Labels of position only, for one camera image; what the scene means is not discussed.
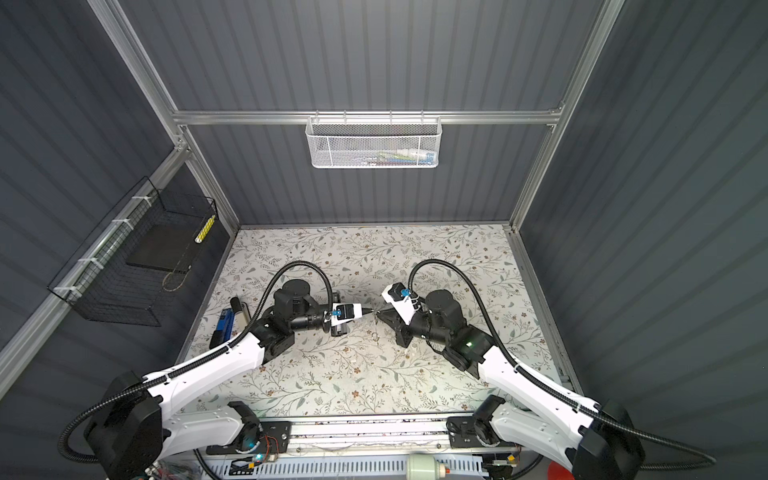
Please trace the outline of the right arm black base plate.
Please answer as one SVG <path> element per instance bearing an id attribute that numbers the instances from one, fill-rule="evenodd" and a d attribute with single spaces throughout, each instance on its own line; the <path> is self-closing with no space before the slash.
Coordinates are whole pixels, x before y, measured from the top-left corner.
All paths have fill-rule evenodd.
<path id="1" fill-rule="evenodd" d="M 499 441 L 494 444 L 484 443 L 475 431 L 475 423 L 471 415 L 449 416 L 446 419 L 445 425 L 449 444 L 454 449 L 517 447 L 517 444 L 506 441 Z"/>

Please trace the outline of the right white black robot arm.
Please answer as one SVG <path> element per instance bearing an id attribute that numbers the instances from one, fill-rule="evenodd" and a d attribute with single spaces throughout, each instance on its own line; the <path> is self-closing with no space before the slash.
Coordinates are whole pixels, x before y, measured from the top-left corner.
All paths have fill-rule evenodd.
<path id="1" fill-rule="evenodd" d="M 576 479 L 633 479 L 641 471 L 691 471 L 716 464 L 714 456 L 694 446 L 635 428 L 621 404 L 601 404 L 526 365 L 506 348 L 477 288 L 456 265 L 435 262 L 467 285 L 484 329 L 468 322 L 451 292 L 419 296 L 415 276 L 430 263 L 417 263 L 406 282 L 386 286 L 382 297 L 388 306 L 376 316 L 395 332 L 398 345 L 407 347 L 415 338 L 438 343 L 438 355 L 454 368 L 498 389 L 472 416 L 481 444 L 527 447 Z"/>

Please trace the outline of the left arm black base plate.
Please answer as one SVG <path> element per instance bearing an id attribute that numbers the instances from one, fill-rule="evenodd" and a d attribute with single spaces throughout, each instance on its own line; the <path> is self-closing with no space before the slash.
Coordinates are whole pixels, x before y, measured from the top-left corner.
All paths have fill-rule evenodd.
<path id="1" fill-rule="evenodd" d="M 235 440 L 227 445 L 213 445 L 205 448 L 208 455 L 234 454 L 284 454 L 291 439 L 292 423 L 288 421 L 262 422 L 259 430 L 253 425 L 246 426 Z"/>

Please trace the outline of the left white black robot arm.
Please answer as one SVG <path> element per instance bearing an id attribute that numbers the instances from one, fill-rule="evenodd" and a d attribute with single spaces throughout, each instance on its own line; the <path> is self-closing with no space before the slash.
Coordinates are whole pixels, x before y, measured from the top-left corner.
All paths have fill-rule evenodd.
<path id="1" fill-rule="evenodd" d="M 283 272 L 306 267 L 316 272 L 327 300 L 319 303 L 308 284 L 290 280 L 277 292 L 272 307 L 255 307 L 235 338 L 182 364 L 139 377 L 117 377 L 104 398 L 64 427 L 59 454 L 77 463 L 99 464 L 110 479 L 132 479 L 155 461 L 208 445 L 257 447 L 263 436 L 259 419 L 241 401 L 214 412 L 182 414 L 187 404 L 234 376 L 258 369 L 295 343 L 301 330 L 317 329 L 332 336 L 369 309 L 341 303 L 327 275 L 315 264 L 292 261 Z"/>

